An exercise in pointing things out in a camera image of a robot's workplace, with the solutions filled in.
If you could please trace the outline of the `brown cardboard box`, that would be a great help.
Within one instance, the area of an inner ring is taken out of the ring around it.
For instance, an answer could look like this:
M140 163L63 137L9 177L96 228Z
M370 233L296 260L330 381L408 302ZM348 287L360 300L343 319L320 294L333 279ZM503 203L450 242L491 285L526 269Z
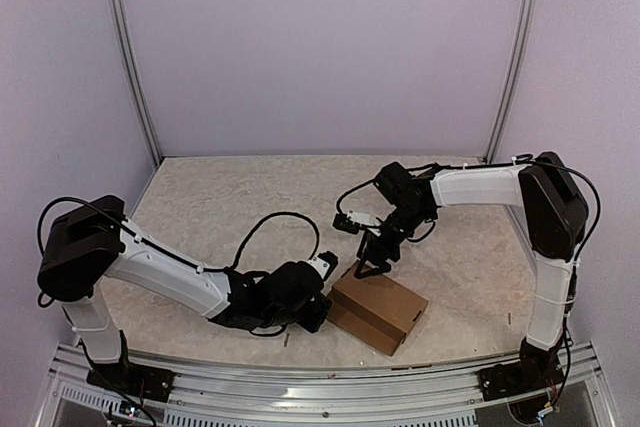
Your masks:
M385 275L358 279L356 266L333 283L328 320L374 350L393 356L425 314L429 301Z

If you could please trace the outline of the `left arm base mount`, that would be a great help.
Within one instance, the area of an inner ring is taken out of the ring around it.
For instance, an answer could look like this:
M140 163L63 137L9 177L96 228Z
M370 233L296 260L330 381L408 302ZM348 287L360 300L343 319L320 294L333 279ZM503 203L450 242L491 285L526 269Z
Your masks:
M170 370L139 364L97 364L87 375L90 385L161 403L168 402L174 379Z

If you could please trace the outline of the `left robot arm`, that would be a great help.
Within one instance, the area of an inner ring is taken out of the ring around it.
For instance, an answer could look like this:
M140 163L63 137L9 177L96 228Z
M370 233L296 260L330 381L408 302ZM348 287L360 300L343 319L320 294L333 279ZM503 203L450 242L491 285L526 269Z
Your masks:
M308 259L288 261L271 272L239 271L239 255L226 267L213 267L146 234L127 217L117 196L91 202L59 197L46 208L68 202L75 209L51 226L37 223L38 303L61 304L91 367L118 391L133 390L140 371L128 360L126 336L100 291L105 277L137 285L213 324L257 337L280 335L291 325L315 333L328 315L331 302L323 289L338 264L331 251L313 249Z

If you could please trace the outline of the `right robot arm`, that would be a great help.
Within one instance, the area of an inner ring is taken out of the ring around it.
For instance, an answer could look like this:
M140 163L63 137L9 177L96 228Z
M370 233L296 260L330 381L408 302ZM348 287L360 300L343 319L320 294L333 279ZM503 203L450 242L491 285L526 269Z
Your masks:
M357 252L358 278L390 271L401 246L414 242L423 223L433 223L445 207L505 205L522 210L535 261L532 317L511 380L535 389L551 371L549 359L561 347L576 297L580 249L587 240L589 207L574 175L554 152L509 163L449 166L432 163L383 167L372 183L392 206L382 221L358 222L363 238Z

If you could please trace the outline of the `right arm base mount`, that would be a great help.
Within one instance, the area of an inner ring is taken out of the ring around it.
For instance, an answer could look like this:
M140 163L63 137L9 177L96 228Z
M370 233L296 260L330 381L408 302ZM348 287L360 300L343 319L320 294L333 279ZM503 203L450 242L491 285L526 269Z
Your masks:
M518 396L545 389L564 380L557 363L543 367L535 360L519 360L481 369L478 382L484 401Z

